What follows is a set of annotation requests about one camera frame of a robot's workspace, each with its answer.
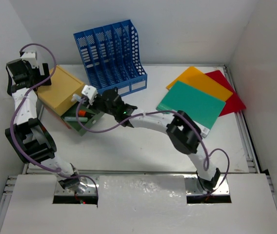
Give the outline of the black orange highlighter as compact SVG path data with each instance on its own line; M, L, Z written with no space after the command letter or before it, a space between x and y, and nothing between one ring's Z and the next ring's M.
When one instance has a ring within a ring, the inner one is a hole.
M78 111L78 116L79 117L90 117L90 114L85 110L79 110Z

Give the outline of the yellow drawer box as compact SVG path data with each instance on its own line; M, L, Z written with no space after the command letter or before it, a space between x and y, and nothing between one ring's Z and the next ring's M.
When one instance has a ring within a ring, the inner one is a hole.
M37 95L46 106L62 116L76 103L72 96L80 95L85 83L59 65L50 80L51 85L39 87Z

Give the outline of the green glue stick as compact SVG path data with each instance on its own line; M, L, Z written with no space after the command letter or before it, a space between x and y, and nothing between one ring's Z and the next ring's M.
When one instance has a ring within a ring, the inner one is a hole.
M65 117L64 118L65 121L67 122L87 122L88 118L87 117Z

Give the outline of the pink bottom drawer box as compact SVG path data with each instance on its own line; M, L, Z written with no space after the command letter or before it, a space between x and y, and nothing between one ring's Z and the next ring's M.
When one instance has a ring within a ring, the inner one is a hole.
M68 124L64 119L61 118L61 121L62 121L62 123L63 123L68 129L72 129L72 128L71 128L71 125Z

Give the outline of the green folder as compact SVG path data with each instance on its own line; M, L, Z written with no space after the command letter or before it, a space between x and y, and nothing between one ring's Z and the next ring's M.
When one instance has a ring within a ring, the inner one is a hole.
M177 81L156 109L184 111L201 129L201 136L207 137L224 106L224 101Z

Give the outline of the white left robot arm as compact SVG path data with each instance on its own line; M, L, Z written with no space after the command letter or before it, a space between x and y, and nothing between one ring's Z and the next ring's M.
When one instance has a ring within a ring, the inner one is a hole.
M6 64L7 93L14 100L15 112L5 136L22 162L51 172L64 190L77 192L81 185L77 171L56 154L53 138L38 119L38 97L33 86L49 76L48 64L43 64L43 70L42 75L35 63L21 58Z

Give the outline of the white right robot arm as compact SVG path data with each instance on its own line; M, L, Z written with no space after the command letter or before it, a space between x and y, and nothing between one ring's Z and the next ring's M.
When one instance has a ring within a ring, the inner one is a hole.
M187 155L194 164L202 189L208 194L213 192L220 170L210 163L201 129L184 111L144 112L137 106L125 103L117 88L99 94L95 87L86 85L81 94L84 104L97 112L113 116L118 126L145 128L166 134L174 148Z

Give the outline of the blue file organizer rack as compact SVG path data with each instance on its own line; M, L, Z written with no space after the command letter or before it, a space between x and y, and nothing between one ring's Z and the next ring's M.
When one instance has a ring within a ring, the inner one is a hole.
M90 85L99 94L117 88L126 96L147 88L139 35L130 20L73 34Z

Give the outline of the orange folder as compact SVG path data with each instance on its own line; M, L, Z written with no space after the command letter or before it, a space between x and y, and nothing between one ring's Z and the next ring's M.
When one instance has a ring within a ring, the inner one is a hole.
M167 85L166 89L170 90L177 81L181 81L222 101L227 101L233 95L232 91L223 87L196 67L187 68L181 75Z

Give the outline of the red folder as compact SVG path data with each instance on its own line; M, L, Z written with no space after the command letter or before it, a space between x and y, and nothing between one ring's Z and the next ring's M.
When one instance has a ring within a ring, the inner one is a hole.
M233 93L229 99L226 100L226 104L219 114L220 117L230 113L237 113L246 109L245 104L242 102L238 94L232 88L231 84L227 81L226 77L221 73L221 71L217 70L209 72L206 73L206 75Z

